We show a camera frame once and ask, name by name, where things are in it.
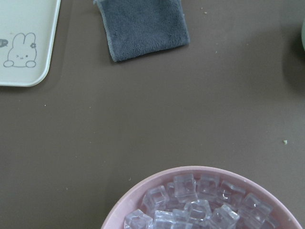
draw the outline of bunny ear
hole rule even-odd
[[[18,34],[14,37],[14,40],[13,40],[13,47],[23,45],[23,43],[24,43],[24,37],[25,37],[25,36],[24,36],[23,33],[18,33]]]
[[[35,44],[36,36],[34,33],[30,32],[25,36],[24,44],[25,46],[31,46]]]

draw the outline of white tray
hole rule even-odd
[[[49,71],[61,0],[1,0],[0,85],[34,86]]]

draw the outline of pile of ice cubes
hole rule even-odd
[[[149,189],[125,217],[124,229],[275,229],[273,208],[254,194],[218,176],[175,176],[173,182]]]

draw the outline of bunny face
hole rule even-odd
[[[35,67],[37,55],[35,39],[34,33],[17,34],[14,37],[13,47],[9,51],[8,60],[4,63],[4,66]]]

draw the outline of microfiber cloth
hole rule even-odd
[[[181,0],[94,0],[113,61],[190,42]]]

